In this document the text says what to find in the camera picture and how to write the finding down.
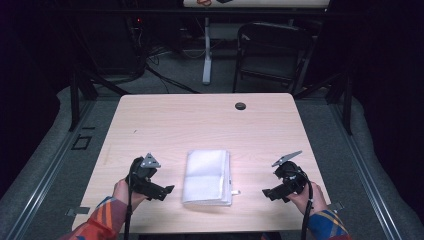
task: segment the small black object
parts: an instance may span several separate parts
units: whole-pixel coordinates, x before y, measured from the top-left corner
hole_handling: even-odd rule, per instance
[[[278,177],[278,179],[283,179],[283,184],[280,184],[273,189],[262,190],[265,196],[271,199],[271,201],[283,199],[285,203],[289,202],[290,200],[287,196],[294,192],[300,194],[308,181],[306,173],[291,161],[286,161],[281,164],[274,174]]]
[[[165,188],[151,182],[151,177],[157,172],[159,163],[148,154],[146,156],[147,162],[143,157],[134,159],[131,165],[130,174],[125,178],[127,183],[130,182],[130,188],[137,193],[144,194],[149,197],[147,200],[158,199],[163,201],[165,197],[172,192],[174,185]]]
[[[236,103],[235,107],[236,107],[237,110],[244,110],[244,109],[246,109],[246,104],[242,103],[242,102],[238,102],[238,103]]]

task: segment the forearm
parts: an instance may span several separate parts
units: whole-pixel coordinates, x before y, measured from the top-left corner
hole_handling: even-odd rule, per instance
[[[343,222],[331,210],[312,215],[309,218],[308,228],[317,240],[351,239]]]
[[[125,222],[127,204],[105,198],[88,221],[60,239],[116,239]]]

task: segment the dark background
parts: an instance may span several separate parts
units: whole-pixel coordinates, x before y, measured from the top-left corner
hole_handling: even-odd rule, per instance
[[[102,1],[102,6],[121,6],[114,0],[108,2],[111,5]],[[127,22],[123,18],[113,26],[101,24],[105,20],[100,17],[97,23],[92,23],[108,26],[96,27],[99,34],[122,32],[120,38],[107,39],[89,34],[90,29],[81,27],[83,18],[65,21],[61,16],[46,15],[40,10],[41,3],[28,0],[0,3],[1,195],[53,124],[60,107],[56,93],[69,86],[75,63],[94,72],[106,69],[110,74],[115,71],[131,75],[140,67],[139,54],[125,30]],[[144,4],[178,8],[181,1],[156,0]],[[423,7],[419,0],[333,1],[330,11],[367,13],[366,24],[363,19],[325,22],[305,79],[306,85],[315,84],[343,70],[348,57],[356,53],[353,49],[358,39],[365,43],[352,74],[354,96],[364,107],[379,161],[421,221],[424,220],[421,152],[424,19],[420,14]],[[189,26],[190,20],[175,17],[150,20],[150,34],[178,51],[179,39],[175,38],[178,29],[181,25]],[[98,56],[96,52],[102,51],[94,48],[99,44],[119,51]],[[125,54],[128,62],[114,62],[120,54]]]

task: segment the black chair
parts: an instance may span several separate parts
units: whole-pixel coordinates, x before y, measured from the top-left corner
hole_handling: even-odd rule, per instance
[[[266,22],[247,23],[238,30],[238,50],[233,93],[238,76],[280,82],[294,93],[301,70],[309,57],[313,39],[305,30]]]

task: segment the metal bar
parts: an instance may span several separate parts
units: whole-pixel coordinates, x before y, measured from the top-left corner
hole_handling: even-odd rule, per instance
[[[309,94],[311,94],[311,93],[317,91],[318,89],[326,86],[327,84],[330,84],[330,83],[334,82],[335,80],[339,79],[341,76],[342,76],[341,73],[336,73],[333,76],[327,78],[326,80],[324,80],[320,83],[314,84],[311,87],[303,90],[302,92],[297,93],[296,95],[294,95],[294,99],[298,100],[298,99],[305,98]]]
[[[124,16],[181,16],[181,17],[240,17],[264,15],[267,17],[314,17],[327,20],[352,20],[363,18],[364,12],[325,12],[324,9],[301,9],[298,11],[289,8],[179,8],[179,9],[71,9],[45,8],[45,12],[60,15],[124,15]]]
[[[343,122],[340,121],[341,112],[340,109],[334,104],[330,105],[330,110],[336,119],[336,123],[340,132],[344,136],[346,143],[348,144],[350,150],[352,151],[354,161],[353,164],[356,167],[359,179],[361,180],[364,189],[368,195],[368,198],[371,202],[372,207],[377,215],[378,220],[380,221],[381,227],[383,228],[384,233],[386,234],[387,239],[400,240],[402,236],[400,235],[395,223],[393,222],[392,216],[384,202],[378,187],[374,182],[374,178],[371,175],[367,164],[365,163],[362,154],[355,142],[355,139],[352,135],[349,135],[344,130]]]
[[[74,131],[75,127],[78,125],[78,122],[80,120],[78,80],[75,73],[71,77],[70,90],[71,90],[72,122],[71,122],[71,126],[69,127],[69,131],[72,132]]]
[[[91,112],[91,110],[94,107],[94,102],[89,101],[83,106],[83,109],[81,111],[81,121],[80,124],[76,126],[76,129],[79,130],[83,123],[86,121],[88,113]],[[57,174],[59,173],[66,153],[67,149],[72,145],[72,140],[75,139],[78,131],[74,132],[68,132],[67,137],[64,139],[62,145],[60,146],[59,150],[56,152],[56,155],[54,156],[52,163],[50,164],[49,168],[47,169],[46,173],[42,177],[40,183],[35,188],[34,192],[32,193],[27,205],[25,206],[24,210],[22,211],[21,215],[19,216],[18,220],[16,221],[15,225],[13,225],[9,235],[6,239],[23,239],[24,234],[26,230],[28,229],[32,219],[34,218],[35,214],[38,211],[38,208],[40,207],[41,203],[43,202],[44,198],[47,195],[47,192],[49,191],[51,185],[53,184]]]
[[[124,96],[129,94],[129,92],[125,91],[122,88],[117,87],[115,84],[107,81],[106,79],[100,77],[99,75],[92,73],[91,71],[87,70],[87,69],[80,69],[80,72],[82,74],[84,74],[85,76],[87,76],[88,78],[93,79],[94,81],[96,81],[97,83],[105,86],[106,88],[112,90],[113,92],[119,94],[120,96]]]
[[[345,127],[347,133],[352,135],[352,128],[350,126],[350,120],[352,115],[352,85],[353,79],[350,75],[346,76],[346,86],[344,91],[344,100],[343,100],[343,126]]]
[[[211,38],[210,38],[209,18],[205,18],[205,65],[203,67],[203,84],[211,83],[212,58],[211,58]]]

